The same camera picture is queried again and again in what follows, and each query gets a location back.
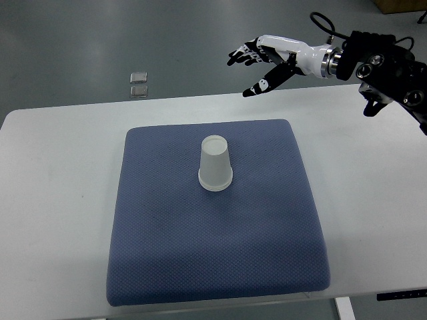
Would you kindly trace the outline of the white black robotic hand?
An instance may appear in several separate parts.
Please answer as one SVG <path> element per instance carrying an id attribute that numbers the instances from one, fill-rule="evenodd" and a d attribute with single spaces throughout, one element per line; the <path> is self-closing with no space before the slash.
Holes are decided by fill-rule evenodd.
<path id="1" fill-rule="evenodd" d="M 330 78 L 341 57 L 341 50 L 330 43 L 309 46 L 303 41 L 262 35 L 244 43 L 229 54 L 227 65 L 243 63 L 273 63 L 275 67 L 258 82 L 244 90 L 244 97 L 253 97 L 269 93 L 285 83 L 294 75 L 314 75 L 318 78 Z"/>

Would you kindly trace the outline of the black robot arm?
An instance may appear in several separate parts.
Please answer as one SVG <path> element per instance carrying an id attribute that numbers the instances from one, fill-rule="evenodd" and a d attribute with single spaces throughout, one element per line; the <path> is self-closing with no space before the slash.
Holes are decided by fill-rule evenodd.
<path id="1" fill-rule="evenodd" d="M 395 101 L 426 133 L 426 64 L 398 42 L 393 35 L 353 31 L 344 41 L 336 77 L 344 81 L 354 74 L 362 81 L 364 116 L 374 117 Z"/>

